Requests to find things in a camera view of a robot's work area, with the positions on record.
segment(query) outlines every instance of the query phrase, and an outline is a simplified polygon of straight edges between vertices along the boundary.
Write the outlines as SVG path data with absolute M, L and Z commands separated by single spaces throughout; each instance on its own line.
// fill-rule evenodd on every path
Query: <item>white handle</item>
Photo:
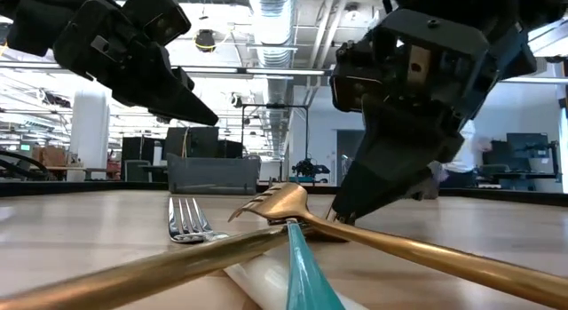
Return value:
M 286 309 L 289 270 L 276 258 L 260 255 L 229 266 L 225 272 L 264 310 Z M 337 297 L 347 310 L 366 310 L 364 306 L 340 293 L 337 293 Z

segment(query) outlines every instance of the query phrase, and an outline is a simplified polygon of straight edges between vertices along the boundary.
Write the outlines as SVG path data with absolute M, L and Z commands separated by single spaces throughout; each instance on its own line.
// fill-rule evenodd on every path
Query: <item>teal handle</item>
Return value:
M 344 310 L 295 221 L 288 222 L 290 277 L 287 310 Z

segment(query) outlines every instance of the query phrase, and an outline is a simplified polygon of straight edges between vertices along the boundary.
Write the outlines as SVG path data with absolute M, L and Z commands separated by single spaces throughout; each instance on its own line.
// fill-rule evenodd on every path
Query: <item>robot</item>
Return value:
M 305 158 L 292 167 L 294 177 L 290 177 L 290 181 L 294 182 L 316 182 L 328 183 L 327 179 L 316 180 L 319 174 L 329 174 L 331 171 L 323 164 L 313 164 L 311 158 Z
M 383 0 L 389 13 L 343 44 L 330 77 L 335 107 L 360 112 L 366 134 L 337 194 L 334 218 L 356 219 L 423 197 L 427 165 L 450 162 L 461 127 L 494 85 L 536 70 L 528 32 L 559 20 L 563 0 Z M 56 61 L 129 106 L 215 124 L 163 47 L 191 27 L 174 0 L 0 0 L 11 48 Z

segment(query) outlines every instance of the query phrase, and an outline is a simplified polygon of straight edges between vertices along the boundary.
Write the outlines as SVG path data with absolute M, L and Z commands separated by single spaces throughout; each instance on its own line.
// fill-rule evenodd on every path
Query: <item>table surface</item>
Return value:
M 0 199 L 0 295 L 179 249 L 166 227 L 167 192 L 112 191 Z M 266 227 L 250 213 L 228 224 L 245 196 L 196 196 L 214 229 Z M 333 199 L 311 195 L 322 214 Z M 400 201 L 358 221 L 365 227 L 568 275 L 568 210 L 459 197 Z M 334 288 L 370 309 L 540 309 L 357 243 L 313 243 Z M 268 252 L 288 259 L 288 246 Z M 123 309 L 256 309 L 222 272 Z
M 107 168 L 85 168 L 85 167 L 45 167 L 45 168 L 47 168 L 47 170 L 49 171 L 91 171 L 91 172 L 107 171 Z

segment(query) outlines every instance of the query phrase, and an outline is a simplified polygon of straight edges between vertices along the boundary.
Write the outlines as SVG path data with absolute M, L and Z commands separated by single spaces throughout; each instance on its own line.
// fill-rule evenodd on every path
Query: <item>chair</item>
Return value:
M 144 171 L 142 167 L 150 166 L 147 160 L 125 160 L 124 181 L 128 182 L 152 182 L 152 173 Z

